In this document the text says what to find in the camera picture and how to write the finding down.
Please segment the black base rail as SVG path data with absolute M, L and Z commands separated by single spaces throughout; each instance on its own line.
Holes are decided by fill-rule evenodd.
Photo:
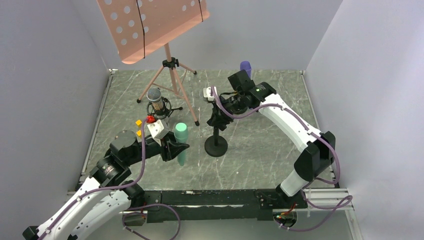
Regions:
M 273 188 L 146 190 L 129 202 L 129 210 L 145 214 L 147 223 L 176 219 L 271 221 L 275 215 L 305 206 L 298 196 L 286 200 Z

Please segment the teal microphone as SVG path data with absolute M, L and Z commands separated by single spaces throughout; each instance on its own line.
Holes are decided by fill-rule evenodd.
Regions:
M 187 143 L 187 140 L 189 138 L 189 131 L 188 127 L 185 123 L 179 122 L 174 127 L 174 136 L 178 143 Z M 180 166 L 184 166 L 185 161 L 187 159 L 187 152 L 184 150 L 177 156 L 177 162 Z

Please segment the glitter silver microphone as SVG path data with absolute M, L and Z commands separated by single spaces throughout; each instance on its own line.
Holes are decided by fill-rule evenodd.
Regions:
M 152 87 L 147 91 L 147 99 L 151 103 L 154 111 L 162 111 L 165 107 L 162 92 L 158 87 Z

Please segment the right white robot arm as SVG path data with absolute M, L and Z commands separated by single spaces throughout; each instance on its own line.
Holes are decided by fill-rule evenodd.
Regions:
M 203 89 L 203 98 L 213 105 L 207 121 L 223 131 L 235 119 L 259 113 L 274 123 L 300 152 L 290 174 L 276 187 L 284 198 L 293 198 L 336 161 L 335 136 L 322 132 L 294 112 L 267 82 L 256 84 L 245 70 L 228 78 L 233 89 L 228 98 L 218 94 L 215 86 Z

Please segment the purple microphone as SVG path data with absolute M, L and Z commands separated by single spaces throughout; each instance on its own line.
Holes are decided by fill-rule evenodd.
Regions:
M 239 65 L 239 69 L 246 71 L 248 77 L 251 78 L 252 67 L 251 67 L 251 63 L 249 61 L 247 61 L 247 60 L 242 61 Z

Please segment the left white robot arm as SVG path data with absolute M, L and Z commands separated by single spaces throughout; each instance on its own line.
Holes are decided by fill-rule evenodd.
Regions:
M 146 202 L 145 191 L 135 180 L 130 166 L 161 156 L 167 162 L 190 146 L 177 142 L 168 132 L 160 142 L 151 135 L 138 141 L 136 133 L 116 134 L 104 158 L 99 160 L 74 195 L 51 218 L 39 226 L 27 227 L 26 240 L 85 240 L 94 230 L 118 213 Z

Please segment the pink music stand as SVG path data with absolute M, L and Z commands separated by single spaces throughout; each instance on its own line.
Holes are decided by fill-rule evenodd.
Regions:
M 169 91 L 185 100 L 195 125 L 199 126 L 199 120 L 188 99 L 177 68 L 182 67 L 194 75 L 197 71 L 173 57 L 169 43 L 210 16 L 207 2 L 205 0 L 99 0 L 97 5 L 122 63 L 135 64 L 161 47 L 165 50 L 166 59 L 137 98 L 137 103 L 143 100 L 162 71 L 168 69 L 172 84 Z

